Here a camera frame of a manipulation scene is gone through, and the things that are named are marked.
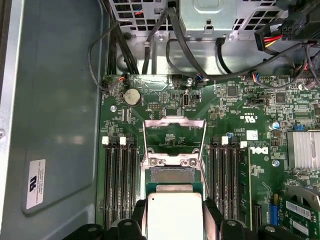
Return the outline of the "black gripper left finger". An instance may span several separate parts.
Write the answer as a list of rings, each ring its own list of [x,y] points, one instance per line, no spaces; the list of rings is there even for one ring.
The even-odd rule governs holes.
[[[101,225],[88,223],[67,235],[64,240],[146,240],[143,235],[146,206],[146,199],[138,200],[131,218],[122,219],[107,230]]]

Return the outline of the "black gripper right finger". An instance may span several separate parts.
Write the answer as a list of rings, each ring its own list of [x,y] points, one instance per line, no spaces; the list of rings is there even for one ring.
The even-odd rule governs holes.
[[[299,240],[300,237],[281,227],[265,224],[252,231],[243,222],[225,219],[214,200],[203,202],[204,232],[208,240]]]

